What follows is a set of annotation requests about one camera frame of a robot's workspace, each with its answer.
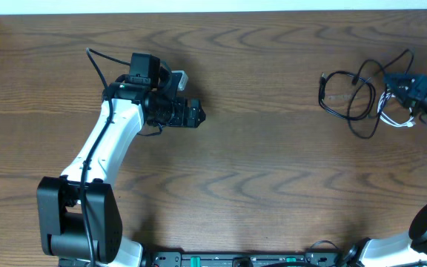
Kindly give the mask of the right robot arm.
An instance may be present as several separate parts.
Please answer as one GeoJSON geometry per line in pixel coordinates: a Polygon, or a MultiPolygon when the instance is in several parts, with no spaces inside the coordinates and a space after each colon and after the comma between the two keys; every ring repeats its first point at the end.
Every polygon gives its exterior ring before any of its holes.
{"type": "MultiPolygon", "coordinates": [[[[427,76],[390,73],[384,82],[398,102],[412,113],[427,116],[427,76]]],[[[427,266],[427,204],[406,233],[364,239],[355,245],[348,266],[427,266]]]]}

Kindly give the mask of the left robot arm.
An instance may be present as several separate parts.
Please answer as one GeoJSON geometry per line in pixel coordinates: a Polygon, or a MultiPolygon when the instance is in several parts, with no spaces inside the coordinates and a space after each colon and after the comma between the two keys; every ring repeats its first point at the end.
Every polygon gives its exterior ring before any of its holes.
{"type": "Polygon", "coordinates": [[[198,99],[179,96],[183,70],[133,53],[128,73],[102,79],[99,118],[76,158],[58,177],[43,177],[36,190],[42,251],[61,266],[141,266],[142,245],[124,237],[113,187],[120,166],[145,125],[198,128],[206,114],[198,99]]]}

